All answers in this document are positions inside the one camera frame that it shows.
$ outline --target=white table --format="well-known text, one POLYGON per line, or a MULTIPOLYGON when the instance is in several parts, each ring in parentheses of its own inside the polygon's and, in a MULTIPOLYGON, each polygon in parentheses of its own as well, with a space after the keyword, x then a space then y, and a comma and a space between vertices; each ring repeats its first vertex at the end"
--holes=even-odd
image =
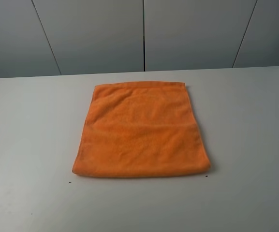
POLYGON ((279 67, 0 79, 0 232, 38 231, 279 232, 279 67), (211 171, 74 175, 94 86, 148 80, 186 83, 211 171))

